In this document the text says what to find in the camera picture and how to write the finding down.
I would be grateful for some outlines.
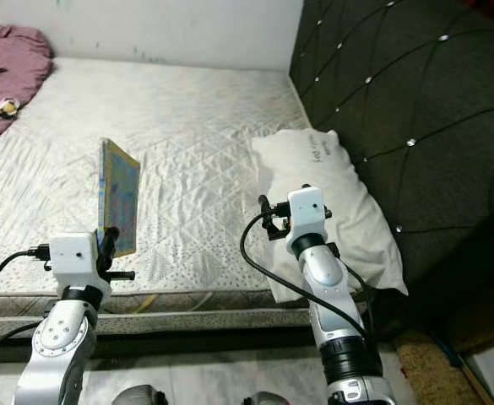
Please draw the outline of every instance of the white pillow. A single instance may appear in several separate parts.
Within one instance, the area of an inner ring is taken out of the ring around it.
[[[260,194],[274,204],[286,201],[288,192],[305,183],[320,188],[325,205],[333,212],[325,223],[328,242],[337,244],[341,260],[372,287],[408,294],[399,248],[389,225],[339,145],[336,132],[284,130],[253,138],[251,146],[258,160]],[[286,251],[285,240],[268,241],[264,257],[259,259],[283,278],[302,285],[297,260]],[[350,289],[359,289],[353,277],[348,279]],[[277,302],[299,298],[271,279],[269,284]]]

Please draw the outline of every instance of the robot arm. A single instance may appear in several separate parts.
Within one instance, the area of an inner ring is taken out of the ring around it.
[[[91,233],[61,234],[52,239],[52,271],[61,299],[35,330],[32,354],[16,387],[14,405],[78,403],[84,369],[95,350],[100,303],[109,298],[112,279],[134,277],[133,272],[107,272],[117,237],[117,229],[109,229],[100,254]]]
[[[324,222],[331,212],[323,205],[322,192],[304,186],[288,194],[288,203],[270,207],[264,196],[259,201],[262,213],[271,210],[271,218],[286,217],[284,230],[271,223],[269,214],[264,217],[264,228],[270,239],[286,238],[286,249],[296,256],[303,275],[303,289],[339,308],[363,327],[348,291],[346,266],[326,245]],[[328,384],[328,404],[395,404],[391,387],[383,379],[379,356],[369,350],[359,331],[321,305],[310,302],[309,311]]]

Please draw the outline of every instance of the floor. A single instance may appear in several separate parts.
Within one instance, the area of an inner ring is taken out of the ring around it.
[[[380,352],[397,403],[417,404],[397,354],[388,345]],[[23,368],[0,364],[0,405],[11,403]],[[170,405],[240,404],[258,391],[280,394],[294,405],[327,403],[322,366],[312,347],[95,359],[84,374],[80,403],[110,404],[119,392],[139,384],[164,391]]]

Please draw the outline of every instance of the white quilted mattress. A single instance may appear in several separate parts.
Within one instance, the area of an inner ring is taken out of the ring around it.
[[[0,137],[0,261],[57,232],[96,227],[99,138],[107,137],[141,163],[138,251],[113,265],[137,277],[114,282],[115,295],[269,291],[265,277],[243,263],[238,241],[258,212],[247,140],[308,127],[287,76],[67,58],[55,64]],[[250,246],[256,252],[261,241]],[[27,307],[53,295],[42,262],[16,259],[0,276],[0,316],[34,315]]]

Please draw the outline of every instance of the headboard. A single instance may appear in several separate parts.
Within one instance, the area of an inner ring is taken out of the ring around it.
[[[448,311],[494,273],[494,21],[448,0],[306,0],[290,68],[403,257],[379,333]]]

